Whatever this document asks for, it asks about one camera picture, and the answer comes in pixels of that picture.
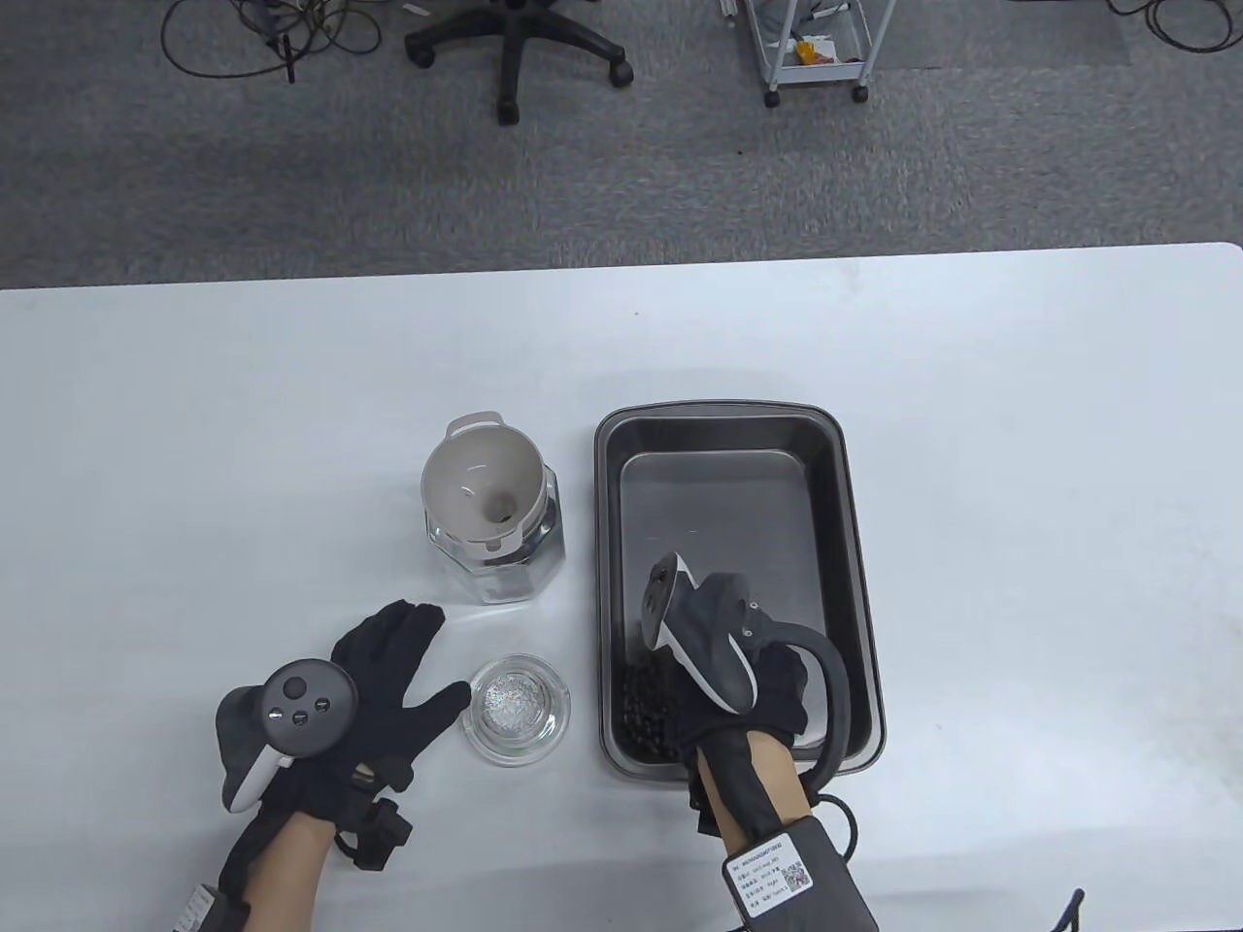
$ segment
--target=chair wheel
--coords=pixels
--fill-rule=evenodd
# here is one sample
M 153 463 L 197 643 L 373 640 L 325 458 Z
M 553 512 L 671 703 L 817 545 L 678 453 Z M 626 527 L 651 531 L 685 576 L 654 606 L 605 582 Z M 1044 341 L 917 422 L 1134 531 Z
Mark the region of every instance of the chair wheel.
M 613 87 L 628 87 L 634 83 L 634 68 L 625 58 L 609 65 L 609 83 Z
M 410 61 L 413 61 L 420 68 L 430 68 L 433 65 L 436 63 L 435 48 L 426 48 L 420 45 L 413 45 L 409 41 L 406 41 L 405 43 L 405 55 Z
M 518 102 L 498 101 L 496 104 L 496 119 L 502 127 L 512 127 L 518 122 Z

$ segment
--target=label sticker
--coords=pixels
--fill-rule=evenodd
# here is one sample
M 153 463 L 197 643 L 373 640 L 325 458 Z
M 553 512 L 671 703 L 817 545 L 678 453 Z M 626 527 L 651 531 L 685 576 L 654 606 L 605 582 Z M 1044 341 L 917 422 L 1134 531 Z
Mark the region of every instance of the label sticker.
M 812 875 L 789 835 L 778 835 L 725 867 L 751 918 L 812 889 Z
M 216 898 L 208 892 L 205 886 L 201 884 L 196 886 L 194 893 L 190 896 L 190 902 L 185 905 L 185 910 L 181 912 L 181 918 L 173 926 L 173 932 L 199 932 L 203 928 L 203 921 L 208 918 L 208 913 L 211 912 L 215 902 Z

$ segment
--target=forearm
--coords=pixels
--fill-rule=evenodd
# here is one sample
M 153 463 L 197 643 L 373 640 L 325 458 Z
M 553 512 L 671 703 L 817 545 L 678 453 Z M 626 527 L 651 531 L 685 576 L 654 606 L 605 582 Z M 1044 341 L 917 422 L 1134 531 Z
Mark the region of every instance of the forearm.
M 245 932 L 308 932 L 336 826 L 295 813 L 259 856 L 246 885 Z
M 768 792 L 773 809 L 781 818 L 783 825 L 802 819 L 812 814 L 812 806 L 807 802 L 803 784 L 798 780 L 798 769 L 794 767 L 794 758 L 789 749 L 767 732 L 747 732 L 747 742 L 751 744 L 751 763 L 756 768 L 759 782 Z M 721 795 L 717 793 L 712 772 L 699 756 L 700 777 L 704 779 L 704 789 L 707 792 L 709 802 L 712 804 L 712 814 L 716 816 L 717 828 L 721 829 L 721 840 L 725 841 L 726 851 L 733 854 L 747 845 L 746 836 L 738 823 L 730 815 L 721 804 Z

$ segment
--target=funnel handle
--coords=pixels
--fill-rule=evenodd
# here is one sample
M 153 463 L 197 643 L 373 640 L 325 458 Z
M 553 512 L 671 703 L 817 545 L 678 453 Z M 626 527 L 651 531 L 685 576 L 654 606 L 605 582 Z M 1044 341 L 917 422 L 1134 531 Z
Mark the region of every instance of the funnel handle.
M 461 418 L 454 418 L 449 421 L 449 426 L 445 427 L 445 440 L 457 436 L 467 427 L 475 427 L 480 424 L 497 424 L 503 427 L 505 419 L 501 418 L 498 411 L 475 411 L 475 414 L 464 414 Z

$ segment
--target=floor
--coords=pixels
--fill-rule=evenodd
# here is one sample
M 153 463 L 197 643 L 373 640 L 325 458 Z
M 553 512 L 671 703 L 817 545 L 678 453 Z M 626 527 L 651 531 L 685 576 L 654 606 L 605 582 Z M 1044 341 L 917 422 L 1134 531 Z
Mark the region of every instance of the floor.
M 374 7 L 375 55 L 292 87 L 174 72 L 164 9 L 7 19 L 0 287 L 1243 240 L 1243 46 L 1176 52 L 1099 0 L 899 0 L 868 104 L 810 87 L 771 112 L 717 0 L 566 0 L 635 83 L 533 43 L 510 129 L 496 43 L 418 71 L 400 5 Z M 267 62 L 218 0 L 170 42 Z

